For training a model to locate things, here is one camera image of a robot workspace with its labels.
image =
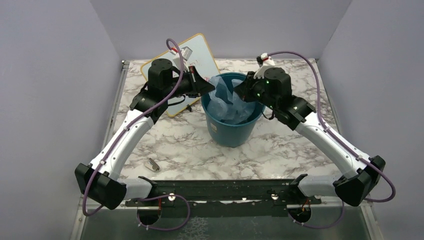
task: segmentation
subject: marble table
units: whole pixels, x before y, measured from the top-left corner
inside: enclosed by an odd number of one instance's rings
[[[146,82],[140,73],[144,60],[129,65],[114,131],[122,124],[133,97]],[[317,68],[316,61],[311,62]],[[255,60],[217,59],[221,73],[255,71]],[[293,94],[316,106],[317,87],[308,65],[300,59],[277,60],[275,63],[291,76]],[[334,129],[335,120],[325,93],[321,88],[324,119]],[[160,166],[159,172],[145,167],[148,158]],[[329,175],[336,166],[309,140],[291,131],[276,119],[261,117],[243,145],[223,147],[209,135],[205,113],[200,100],[175,117],[164,113],[153,128],[144,135],[128,158],[121,179],[144,176],[152,180],[238,180],[296,178],[300,174]]]

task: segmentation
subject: gray wall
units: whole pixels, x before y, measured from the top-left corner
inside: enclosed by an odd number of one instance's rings
[[[351,0],[91,0],[119,55],[150,59],[203,33],[217,58],[321,56]]]
[[[120,58],[88,0],[2,0],[0,35],[0,239],[69,239]]]
[[[424,235],[424,1],[353,0],[318,62],[342,134],[386,160],[396,198],[376,203],[386,239]],[[382,180],[372,192],[387,197]]]

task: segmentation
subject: trash bag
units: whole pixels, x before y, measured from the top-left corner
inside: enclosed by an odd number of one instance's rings
[[[216,120],[237,125],[244,123],[255,110],[255,102],[245,102],[236,93],[232,94],[220,76],[211,77],[209,83],[215,86],[215,90],[209,92],[210,102],[207,112]],[[233,79],[232,86],[242,83],[240,79]]]

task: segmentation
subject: teal bucket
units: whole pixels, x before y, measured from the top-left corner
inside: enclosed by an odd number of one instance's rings
[[[244,81],[246,78],[246,75],[238,72],[227,72],[217,76],[222,77],[231,93],[234,91],[231,81],[233,79],[240,79]],[[210,101],[211,97],[209,97],[209,94],[201,97],[201,105],[206,115],[207,130],[215,142],[219,145],[230,148],[238,147],[246,142],[255,127],[256,121],[261,117],[261,114],[265,109],[264,105],[257,102],[252,115],[250,115],[245,123],[233,125],[220,122],[208,113],[207,108]]]

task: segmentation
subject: label on trash can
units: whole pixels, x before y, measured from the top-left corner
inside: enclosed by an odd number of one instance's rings
[[[210,127],[212,130],[216,133],[217,132],[217,126],[213,125],[212,122],[210,123]]]

